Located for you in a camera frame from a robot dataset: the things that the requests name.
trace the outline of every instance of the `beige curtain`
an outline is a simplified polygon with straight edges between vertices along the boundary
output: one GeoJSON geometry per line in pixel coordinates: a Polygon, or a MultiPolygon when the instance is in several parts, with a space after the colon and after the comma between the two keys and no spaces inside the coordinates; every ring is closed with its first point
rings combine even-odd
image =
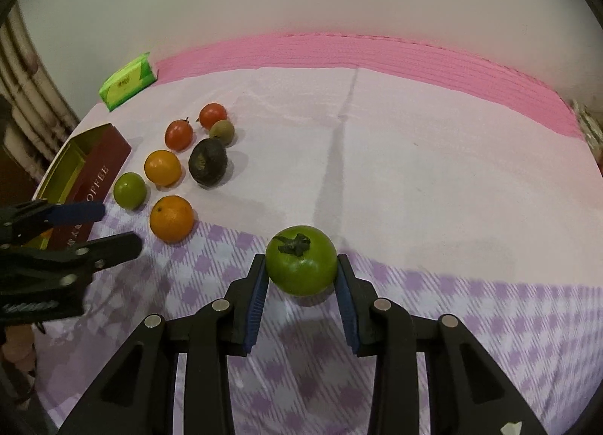
{"type": "Polygon", "coordinates": [[[0,26],[0,95],[11,105],[0,142],[39,182],[78,121],[41,65],[18,4],[0,26]]]}

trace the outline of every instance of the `green tissue pack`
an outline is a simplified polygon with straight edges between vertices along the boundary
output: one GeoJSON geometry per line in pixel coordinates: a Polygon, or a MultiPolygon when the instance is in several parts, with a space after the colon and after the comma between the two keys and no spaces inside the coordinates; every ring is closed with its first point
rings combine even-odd
{"type": "Polygon", "coordinates": [[[157,81],[148,57],[148,52],[138,56],[103,83],[98,94],[110,112],[157,81]]]}

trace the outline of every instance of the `white wall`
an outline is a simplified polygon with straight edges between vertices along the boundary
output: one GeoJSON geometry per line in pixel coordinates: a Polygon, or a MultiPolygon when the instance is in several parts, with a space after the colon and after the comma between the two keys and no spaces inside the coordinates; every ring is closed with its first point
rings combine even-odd
{"type": "Polygon", "coordinates": [[[137,54],[274,31],[393,35],[463,49],[603,100],[603,32],[584,0],[21,0],[29,33],[80,115],[137,54]]]}

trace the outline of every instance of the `tomato stem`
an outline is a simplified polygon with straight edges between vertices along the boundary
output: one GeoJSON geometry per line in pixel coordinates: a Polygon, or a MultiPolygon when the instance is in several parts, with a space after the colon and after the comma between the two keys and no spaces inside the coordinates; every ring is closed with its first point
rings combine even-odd
{"type": "Polygon", "coordinates": [[[279,246],[281,253],[294,254],[298,258],[303,256],[304,251],[310,249],[310,238],[302,233],[297,233],[294,239],[284,236],[275,236],[274,239],[278,239],[284,243],[279,246]]]}

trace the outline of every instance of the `pink border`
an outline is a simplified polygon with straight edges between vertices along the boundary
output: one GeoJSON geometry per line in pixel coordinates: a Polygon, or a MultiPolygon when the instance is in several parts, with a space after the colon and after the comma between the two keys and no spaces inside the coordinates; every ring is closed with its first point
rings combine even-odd
{"type": "Polygon", "coordinates": [[[191,49],[157,67],[158,83],[233,69],[363,67],[500,103],[558,134],[583,137],[574,114],[540,81],[472,54],[399,38],[260,35],[191,49]]]}

